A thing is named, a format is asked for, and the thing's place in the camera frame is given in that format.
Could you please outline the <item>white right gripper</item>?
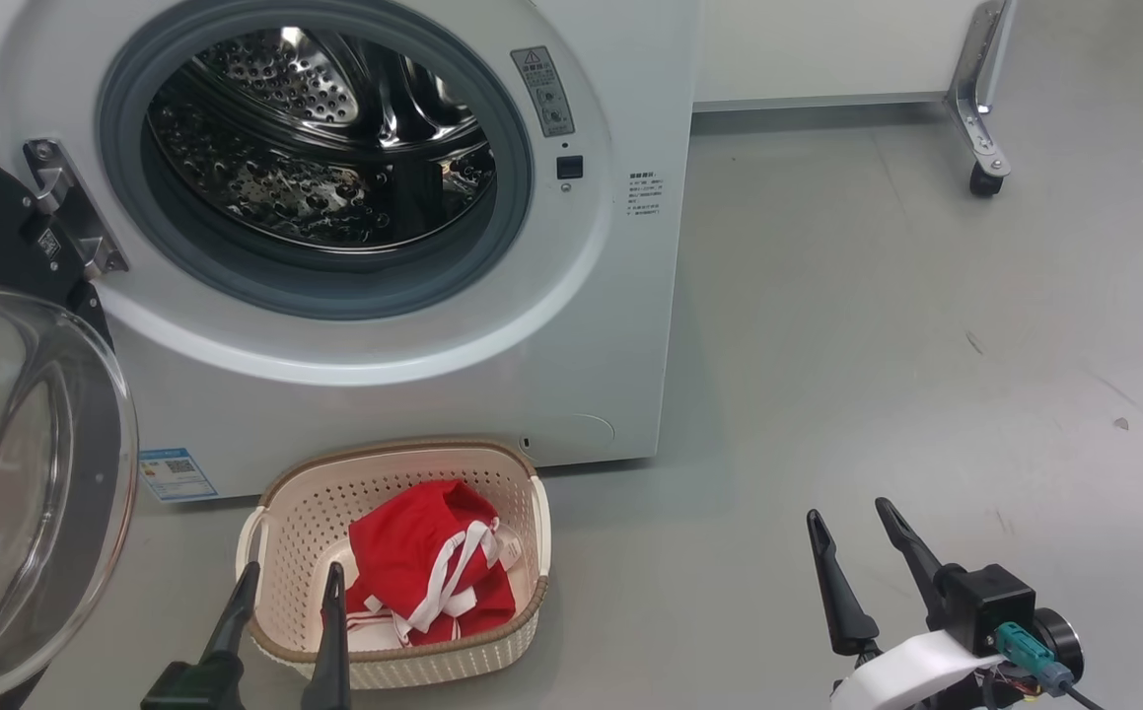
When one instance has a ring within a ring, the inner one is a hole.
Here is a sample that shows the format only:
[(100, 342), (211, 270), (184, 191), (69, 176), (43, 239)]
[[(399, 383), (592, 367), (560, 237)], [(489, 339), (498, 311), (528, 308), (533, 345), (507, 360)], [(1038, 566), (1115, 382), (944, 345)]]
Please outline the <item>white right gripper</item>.
[(910, 709), (986, 667), (985, 657), (974, 655), (953, 635), (942, 630), (948, 623), (944, 595), (936, 583), (942, 565), (930, 547), (892, 498), (876, 498), (876, 511), (892, 547), (903, 556), (914, 580), (932, 632), (914, 635), (881, 655), (876, 641), (877, 621), (863, 611), (837, 561), (836, 540), (820, 511), (807, 513), (829, 647), (842, 657), (876, 657), (844, 678), (829, 699), (832, 709)]

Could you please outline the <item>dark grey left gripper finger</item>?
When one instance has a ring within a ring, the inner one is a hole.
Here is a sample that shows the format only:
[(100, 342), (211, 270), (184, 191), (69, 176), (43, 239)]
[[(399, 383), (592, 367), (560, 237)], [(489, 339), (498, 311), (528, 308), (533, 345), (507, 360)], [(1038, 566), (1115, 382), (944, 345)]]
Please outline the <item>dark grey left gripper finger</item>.
[(247, 563), (200, 660), (166, 667), (142, 699), (142, 709), (242, 709), (239, 647), (250, 623), (258, 581), (259, 563)]
[(301, 709), (351, 709), (344, 567), (331, 563), (323, 580), (322, 635), (313, 677), (302, 692)]

